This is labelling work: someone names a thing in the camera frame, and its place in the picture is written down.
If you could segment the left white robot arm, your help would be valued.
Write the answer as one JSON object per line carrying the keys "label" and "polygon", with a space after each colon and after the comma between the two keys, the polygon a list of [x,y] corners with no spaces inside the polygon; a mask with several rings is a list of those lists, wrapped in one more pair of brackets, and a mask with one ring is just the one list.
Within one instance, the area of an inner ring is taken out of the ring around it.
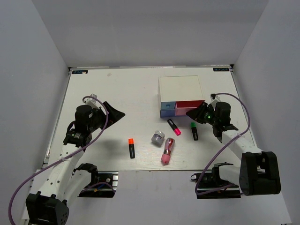
{"label": "left white robot arm", "polygon": [[75,119],[63,140],[60,162],[51,169],[42,187],[26,199],[31,224],[64,225],[67,222],[71,202],[84,188],[94,187],[99,182],[95,165],[77,165],[92,141],[92,133],[97,129],[103,131],[124,116],[109,103],[98,107],[92,99],[76,108]]}

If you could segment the pink drawer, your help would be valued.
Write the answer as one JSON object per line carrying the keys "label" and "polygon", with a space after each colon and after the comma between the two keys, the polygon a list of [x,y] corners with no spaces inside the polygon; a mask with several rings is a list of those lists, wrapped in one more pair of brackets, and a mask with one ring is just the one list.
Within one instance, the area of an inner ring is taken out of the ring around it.
{"label": "pink drawer", "polygon": [[175,106],[175,116],[185,116],[186,112],[196,109],[204,100],[177,101]]}

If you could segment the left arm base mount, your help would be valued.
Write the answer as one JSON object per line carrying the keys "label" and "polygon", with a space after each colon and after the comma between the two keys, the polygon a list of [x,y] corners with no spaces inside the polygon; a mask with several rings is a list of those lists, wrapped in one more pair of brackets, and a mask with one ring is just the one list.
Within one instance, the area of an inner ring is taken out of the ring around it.
{"label": "left arm base mount", "polygon": [[78,197],[81,198],[113,198],[117,190],[119,172],[98,172],[95,185],[88,185]]}

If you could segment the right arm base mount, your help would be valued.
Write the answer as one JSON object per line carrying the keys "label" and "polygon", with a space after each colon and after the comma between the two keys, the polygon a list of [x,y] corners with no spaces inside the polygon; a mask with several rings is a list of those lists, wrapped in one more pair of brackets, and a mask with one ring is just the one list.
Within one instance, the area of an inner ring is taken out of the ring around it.
{"label": "right arm base mount", "polygon": [[[206,191],[210,191],[216,188],[220,188],[223,186],[230,185],[230,182],[226,180],[221,180],[220,182],[216,182],[213,180],[213,175],[211,170],[205,172],[197,191],[199,193],[203,193]],[[223,188],[221,190],[211,192],[205,195],[197,195],[197,199],[235,199],[241,198],[242,192],[240,191],[239,186],[234,185],[232,187]]]}

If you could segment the small light blue drawer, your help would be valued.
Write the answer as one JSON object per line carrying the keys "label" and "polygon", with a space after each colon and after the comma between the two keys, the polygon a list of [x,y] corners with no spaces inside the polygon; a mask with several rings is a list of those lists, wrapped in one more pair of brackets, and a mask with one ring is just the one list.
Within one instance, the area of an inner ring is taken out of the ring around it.
{"label": "small light blue drawer", "polygon": [[176,102],[161,102],[160,110],[173,110],[175,109]]}

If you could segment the clear jar of paperclips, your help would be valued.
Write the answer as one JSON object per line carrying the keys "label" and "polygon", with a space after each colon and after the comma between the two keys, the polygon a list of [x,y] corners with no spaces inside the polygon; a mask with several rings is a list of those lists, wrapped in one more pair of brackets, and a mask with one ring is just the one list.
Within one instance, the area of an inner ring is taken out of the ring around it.
{"label": "clear jar of paperclips", "polygon": [[151,143],[155,146],[160,147],[162,143],[164,142],[165,134],[162,131],[155,131],[154,135],[151,138]]}

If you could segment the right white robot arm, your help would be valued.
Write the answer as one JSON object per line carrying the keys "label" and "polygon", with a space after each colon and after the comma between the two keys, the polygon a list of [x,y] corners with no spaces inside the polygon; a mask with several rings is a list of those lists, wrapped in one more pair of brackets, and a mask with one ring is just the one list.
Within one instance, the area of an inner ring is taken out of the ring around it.
{"label": "right white robot arm", "polygon": [[276,154],[263,151],[245,139],[231,123],[230,114],[231,106],[226,102],[203,102],[186,113],[200,124],[210,124],[223,148],[229,148],[240,159],[239,167],[227,162],[214,164],[211,176],[202,172],[197,183],[204,185],[212,181],[217,190],[237,185],[246,196],[279,194],[281,182]]}

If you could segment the wide blue bottom drawer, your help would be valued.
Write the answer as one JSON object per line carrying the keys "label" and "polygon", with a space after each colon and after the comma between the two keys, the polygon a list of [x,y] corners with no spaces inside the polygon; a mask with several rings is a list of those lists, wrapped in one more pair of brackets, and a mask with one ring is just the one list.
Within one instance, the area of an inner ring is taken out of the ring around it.
{"label": "wide blue bottom drawer", "polygon": [[160,118],[174,117],[174,116],[176,116],[175,109],[166,109],[160,111]]}

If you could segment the white drawer organizer box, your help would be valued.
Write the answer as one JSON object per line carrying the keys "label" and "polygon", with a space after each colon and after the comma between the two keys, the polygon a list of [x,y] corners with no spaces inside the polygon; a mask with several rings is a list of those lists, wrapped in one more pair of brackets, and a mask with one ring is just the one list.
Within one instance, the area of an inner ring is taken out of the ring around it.
{"label": "white drawer organizer box", "polygon": [[204,100],[198,76],[169,76],[158,80],[159,112],[161,102]]}

